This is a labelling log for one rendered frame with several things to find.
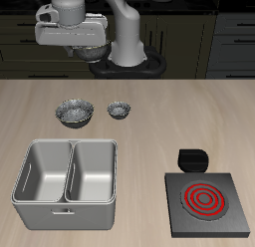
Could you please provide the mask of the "round black knob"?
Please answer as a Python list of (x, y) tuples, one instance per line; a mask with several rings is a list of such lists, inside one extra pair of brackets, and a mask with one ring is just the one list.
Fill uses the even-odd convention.
[(205, 172), (209, 158), (202, 149), (181, 149), (178, 154), (178, 166), (184, 172)]

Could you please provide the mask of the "dark grey stove plate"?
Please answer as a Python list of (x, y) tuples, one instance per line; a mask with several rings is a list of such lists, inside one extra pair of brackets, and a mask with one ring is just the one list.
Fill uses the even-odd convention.
[(164, 181), (172, 237), (249, 236), (230, 173), (167, 173)]

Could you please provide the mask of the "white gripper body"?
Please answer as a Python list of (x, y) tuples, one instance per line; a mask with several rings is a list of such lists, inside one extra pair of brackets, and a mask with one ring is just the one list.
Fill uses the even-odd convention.
[(36, 42), (47, 46), (98, 47), (107, 42), (108, 20), (102, 14), (86, 14), (84, 22), (64, 27), (59, 23), (38, 22), (35, 27)]

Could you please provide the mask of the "white basket with two bins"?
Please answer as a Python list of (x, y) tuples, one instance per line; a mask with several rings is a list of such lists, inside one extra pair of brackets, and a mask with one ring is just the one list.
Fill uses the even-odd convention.
[(30, 230), (109, 230), (115, 222), (117, 163), (113, 139), (35, 139), (12, 204)]

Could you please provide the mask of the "dark kitchen cupboards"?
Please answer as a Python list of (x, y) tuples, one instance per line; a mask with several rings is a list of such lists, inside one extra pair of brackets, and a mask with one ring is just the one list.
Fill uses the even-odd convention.
[[(166, 59), (164, 79), (203, 79), (216, 18), (187, 12), (184, 4), (131, 1), (139, 11), (140, 37)], [(90, 65), (35, 40), (35, 13), (50, 0), (0, 0), (0, 79), (91, 79)]]

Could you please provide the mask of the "flat black base plate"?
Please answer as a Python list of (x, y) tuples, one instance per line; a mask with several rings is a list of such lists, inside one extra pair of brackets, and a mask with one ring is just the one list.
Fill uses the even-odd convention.
[(145, 46), (147, 59), (135, 67), (121, 67), (108, 59), (112, 50), (97, 63), (89, 63), (90, 71), (98, 80), (157, 80), (166, 70), (166, 60), (155, 47)]

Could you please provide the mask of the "small speckled grey bowl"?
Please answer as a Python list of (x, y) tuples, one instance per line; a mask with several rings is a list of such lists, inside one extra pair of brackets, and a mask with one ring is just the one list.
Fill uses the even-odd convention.
[(130, 105), (125, 102), (112, 102), (108, 104), (107, 107), (107, 112), (115, 120), (125, 119), (128, 116), (130, 110)]

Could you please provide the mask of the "dark grey drawer unit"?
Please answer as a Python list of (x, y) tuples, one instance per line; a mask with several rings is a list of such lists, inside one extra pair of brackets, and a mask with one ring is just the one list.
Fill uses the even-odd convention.
[(255, 13), (217, 15), (206, 78), (255, 79)]

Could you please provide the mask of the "medium speckled grey bowl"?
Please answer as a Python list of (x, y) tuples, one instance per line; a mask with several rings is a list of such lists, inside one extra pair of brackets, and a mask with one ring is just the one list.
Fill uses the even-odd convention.
[(108, 50), (109, 44), (110, 41), (100, 46), (74, 46), (73, 50), (81, 60), (93, 63), (103, 57)]

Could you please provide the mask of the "large speckled grey bowl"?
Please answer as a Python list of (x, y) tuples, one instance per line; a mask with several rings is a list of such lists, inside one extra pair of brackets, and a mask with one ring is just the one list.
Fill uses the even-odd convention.
[(66, 127), (81, 128), (91, 120), (94, 111), (91, 103), (82, 99), (71, 99), (56, 108), (55, 116)]

